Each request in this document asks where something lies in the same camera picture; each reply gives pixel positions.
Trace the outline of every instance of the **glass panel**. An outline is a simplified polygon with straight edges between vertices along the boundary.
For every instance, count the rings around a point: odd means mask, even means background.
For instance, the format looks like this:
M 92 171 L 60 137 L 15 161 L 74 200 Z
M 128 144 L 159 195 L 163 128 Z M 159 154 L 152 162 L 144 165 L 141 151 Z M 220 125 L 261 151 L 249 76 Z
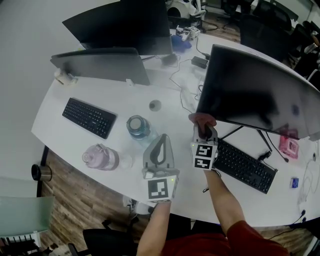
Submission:
M 54 196 L 0 196 L 0 237 L 26 235 L 49 229 Z

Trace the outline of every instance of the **hand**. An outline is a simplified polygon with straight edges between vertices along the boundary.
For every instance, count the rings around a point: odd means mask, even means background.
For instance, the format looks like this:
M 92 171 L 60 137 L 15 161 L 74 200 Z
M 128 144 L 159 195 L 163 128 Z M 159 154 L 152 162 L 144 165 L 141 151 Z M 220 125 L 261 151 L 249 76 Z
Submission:
M 192 113 L 189 115 L 189 120 L 195 125 L 198 124 L 202 133 L 205 133 L 205 125 L 216 126 L 216 119 L 210 115 L 205 113 Z

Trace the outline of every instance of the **red shirt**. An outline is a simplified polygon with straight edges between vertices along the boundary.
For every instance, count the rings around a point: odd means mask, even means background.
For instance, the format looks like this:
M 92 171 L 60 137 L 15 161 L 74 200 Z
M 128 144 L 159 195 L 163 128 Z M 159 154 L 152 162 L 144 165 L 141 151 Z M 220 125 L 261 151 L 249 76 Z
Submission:
M 277 242 L 264 239 L 244 220 L 222 234 L 194 234 L 168 240 L 162 256 L 289 256 Z

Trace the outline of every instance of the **small blue object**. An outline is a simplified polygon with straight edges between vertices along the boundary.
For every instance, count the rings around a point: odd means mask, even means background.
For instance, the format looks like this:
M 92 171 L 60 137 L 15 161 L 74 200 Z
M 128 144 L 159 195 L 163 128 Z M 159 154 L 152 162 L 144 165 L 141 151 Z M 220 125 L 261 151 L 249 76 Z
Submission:
M 296 177 L 291 178 L 290 185 L 292 189 L 296 189 L 299 185 L 299 178 L 296 178 Z
M 189 49 L 192 47 L 189 41 L 183 42 L 182 37 L 175 34 L 171 36 L 171 42 L 172 42 L 173 51 L 178 53 L 184 53 L 186 49 Z

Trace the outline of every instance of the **wooden floor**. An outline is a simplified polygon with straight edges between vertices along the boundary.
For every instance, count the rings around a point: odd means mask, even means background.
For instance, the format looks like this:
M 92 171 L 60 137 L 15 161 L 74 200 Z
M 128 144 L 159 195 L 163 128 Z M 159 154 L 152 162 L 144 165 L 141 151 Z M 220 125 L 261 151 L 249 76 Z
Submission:
M 41 233 L 44 248 L 57 244 L 58 248 L 50 255 L 71 255 L 67 244 L 75 244 L 78 251 L 85 250 L 86 244 L 82 235 L 85 229 L 103 229 L 102 222 L 112 221 L 111 228 L 125 231 L 130 219 L 129 209 L 123 207 L 122 195 L 101 185 L 97 181 L 73 168 L 60 157 L 49 152 L 47 165 L 52 169 L 50 182 L 44 182 L 42 196 L 55 196 L 50 230 Z M 139 240 L 148 218 L 138 216 L 140 221 L 133 226 L 133 237 Z M 271 238 L 288 227 L 257 228 L 265 237 Z M 312 235 L 305 229 L 296 229 L 284 233 L 274 241 L 286 247 L 293 255 L 300 256 L 311 242 Z

